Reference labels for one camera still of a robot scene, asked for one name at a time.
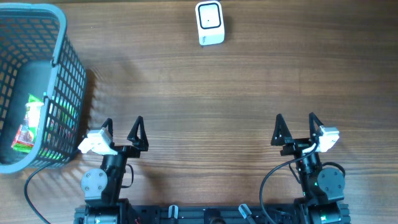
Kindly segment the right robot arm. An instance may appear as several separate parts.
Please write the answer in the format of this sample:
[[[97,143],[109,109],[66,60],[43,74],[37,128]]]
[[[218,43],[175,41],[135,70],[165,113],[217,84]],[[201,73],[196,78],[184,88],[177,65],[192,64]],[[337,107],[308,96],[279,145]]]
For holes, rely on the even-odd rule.
[[[310,136],[293,138],[281,114],[275,119],[271,144],[281,146],[281,156],[293,156],[294,176],[303,197],[289,205],[292,223],[341,223],[338,205],[344,199],[345,170],[334,162],[320,160],[320,153],[330,150],[339,140],[336,127],[325,126],[314,113],[308,116]]]

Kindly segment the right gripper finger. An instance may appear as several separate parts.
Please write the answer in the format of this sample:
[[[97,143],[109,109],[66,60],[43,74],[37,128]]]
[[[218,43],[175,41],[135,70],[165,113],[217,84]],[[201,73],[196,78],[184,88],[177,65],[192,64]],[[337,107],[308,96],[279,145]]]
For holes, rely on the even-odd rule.
[[[292,143],[292,135],[287,127],[282,114],[278,114],[275,120],[274,133],[271,139],[272,146],[283,146]]]
[[[318,119],[314,112],[311,112],[308,115],[309,118],[309,130],[310,130],[310,139],[316,140],[317,139],[317,129],[315,126],[323,126],[323,123]]]

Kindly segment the green gummy candy bag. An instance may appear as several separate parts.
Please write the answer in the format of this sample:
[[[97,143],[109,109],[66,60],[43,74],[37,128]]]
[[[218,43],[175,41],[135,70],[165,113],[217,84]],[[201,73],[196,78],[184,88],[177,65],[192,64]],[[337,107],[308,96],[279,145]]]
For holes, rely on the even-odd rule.
[[[53,95],[49,107],[43,98],[21,93],[17,100],[17,121],[11,126],[10,158],[20,161],[38,144],[39,157],[59,159],[74,152],[78,111],[73,103],[59,94]]]

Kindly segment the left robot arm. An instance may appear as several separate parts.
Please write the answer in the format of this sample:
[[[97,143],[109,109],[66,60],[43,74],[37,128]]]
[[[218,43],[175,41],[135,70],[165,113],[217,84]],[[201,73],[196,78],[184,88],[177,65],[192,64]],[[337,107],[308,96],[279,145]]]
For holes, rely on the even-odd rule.
[[[144,119],[138,116],[127,140],[130,145],[117,146],[113,142],[113,120],[108,118],[99,129],[91,130],[78,149],[86,154],[92,151],[103,156],[100,168],[87,171],[81,178],[81,189],[86,205],[75,210],[75,223],[140,223],[137,212],[129,200],[120,198],[121,189],[129,188],[123,184],[129,158],[139,158],[147,151]]]

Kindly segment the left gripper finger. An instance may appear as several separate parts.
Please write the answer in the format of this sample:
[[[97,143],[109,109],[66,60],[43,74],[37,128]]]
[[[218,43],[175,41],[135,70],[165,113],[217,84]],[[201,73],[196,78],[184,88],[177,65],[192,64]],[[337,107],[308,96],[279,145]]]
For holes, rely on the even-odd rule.
[[[144,118],[138,116],[129,134],[127,140],[132,142],[132,145],[139,151],[148,151],[149,142],[146,136],[144,127]]]
[[[101,127],[107,128],[110,135],[113,136],[113,120],[111,118],[107,118]]]

